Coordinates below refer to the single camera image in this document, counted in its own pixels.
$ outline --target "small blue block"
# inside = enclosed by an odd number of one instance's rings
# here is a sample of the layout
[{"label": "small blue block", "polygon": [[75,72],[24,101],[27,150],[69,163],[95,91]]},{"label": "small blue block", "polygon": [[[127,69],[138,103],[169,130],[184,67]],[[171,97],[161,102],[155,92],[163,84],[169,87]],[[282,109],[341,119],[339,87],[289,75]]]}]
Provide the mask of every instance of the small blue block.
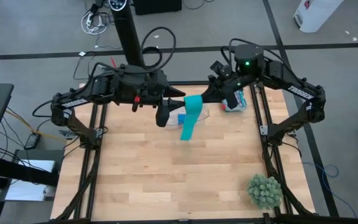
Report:
[{"label": "small blue block", "polygon": [[185,118],[186,118],[185,114],[178,114],[177,120],[178,120],[179,124],[184,124],[184,119]]}]

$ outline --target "green succulent plant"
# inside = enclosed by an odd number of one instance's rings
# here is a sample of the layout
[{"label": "green succulent plant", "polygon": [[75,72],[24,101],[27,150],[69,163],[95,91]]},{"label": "green succulent plant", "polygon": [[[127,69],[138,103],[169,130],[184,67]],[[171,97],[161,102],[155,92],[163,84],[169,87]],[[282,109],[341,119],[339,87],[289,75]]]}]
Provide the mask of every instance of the green succulent plant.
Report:
[{"label": "green succulent plant", "polygon": [[274,177],[266,178],[260,174],[256,174],[249,180],[247,192],[251,198],[251,203],[260,209],[280,206],[283,196],[281,185]]}]

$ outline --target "black box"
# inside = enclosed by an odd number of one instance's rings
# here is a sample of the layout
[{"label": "black box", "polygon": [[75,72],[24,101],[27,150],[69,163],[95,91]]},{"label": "black box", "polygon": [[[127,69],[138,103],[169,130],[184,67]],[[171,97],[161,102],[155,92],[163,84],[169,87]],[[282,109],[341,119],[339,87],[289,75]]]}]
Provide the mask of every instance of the black box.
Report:
[{"label": "black box", "polygon": [[137,15],[181,10],[181,0],[133,0]]}]

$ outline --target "teal tape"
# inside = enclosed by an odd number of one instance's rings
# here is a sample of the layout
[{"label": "teal tape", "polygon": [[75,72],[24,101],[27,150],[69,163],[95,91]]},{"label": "teal tape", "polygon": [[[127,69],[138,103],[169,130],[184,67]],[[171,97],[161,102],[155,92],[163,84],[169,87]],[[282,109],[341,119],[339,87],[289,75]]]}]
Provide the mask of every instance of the teal tape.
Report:
[{"label": "teal tape", "polygon": [[191,139],[192,131],[202,111],[202,97],[201,95],[186,96],[184,102],[186,103],[186,118],[180,140],[188,141]]}]

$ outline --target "desk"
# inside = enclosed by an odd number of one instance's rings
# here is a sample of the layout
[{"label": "desk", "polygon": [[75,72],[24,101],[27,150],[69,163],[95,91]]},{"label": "desk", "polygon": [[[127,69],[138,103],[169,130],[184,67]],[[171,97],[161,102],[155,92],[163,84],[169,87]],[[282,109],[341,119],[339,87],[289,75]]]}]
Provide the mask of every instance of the desk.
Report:
[{"label": "desk", "polygon": [[[206,86],[178,89],[195,95]],[[92,221],[257,218],[263,212],[273,216],[273,210],[261,211],[252,205],[245,193],[248,180],[266,174],[266,169],[249,87],[244,94],[248,109],[243,113],[225,113],[220,104],[208,104],[210,116],[195,127],[188,142],[179,140],[180,129],[157,127],[152,107],[134,114],[131,105],[110,103]],[[266,89],[266,94],[273,121],[286,119],[282,91]],[[76,116],[88,124],[91,110],[91,105],[80,106]],[[296,144],[289,137],[284,142]],[[63,161],[52,218],[63,212],[78,189],[83,153],[76,150]],[[280,146],[280,153],[288,187],[313,212],[297,150]],[[82,216],[87,195],[83,201]]]}]

